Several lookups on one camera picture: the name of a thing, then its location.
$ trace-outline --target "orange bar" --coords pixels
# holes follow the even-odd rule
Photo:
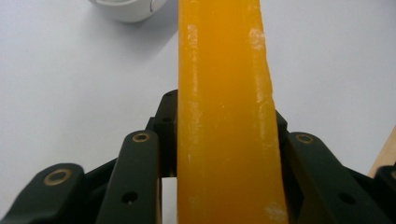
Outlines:
[[[178,224],[287,223],[259,0],[179,0]]]

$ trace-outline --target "white table surface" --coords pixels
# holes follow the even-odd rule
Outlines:
[[[367,174],[396,124],[394,0],[262,1],[278,111]],[[59,162],[118,156],[177,88],[177,0],[138,24],[87,1],[0,1],[0,217]],[[176,223],[164,180],[163,223]]]

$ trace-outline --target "white background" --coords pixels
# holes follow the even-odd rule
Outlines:
[[[394,0],[262,1],[278,111],[367,174],[396,123]],[[0,217],[59,162],[118,156],[177,88],[177,0],[138,24],[87,1],[0,1]],[[176,223],[164,182],[163,223]]]

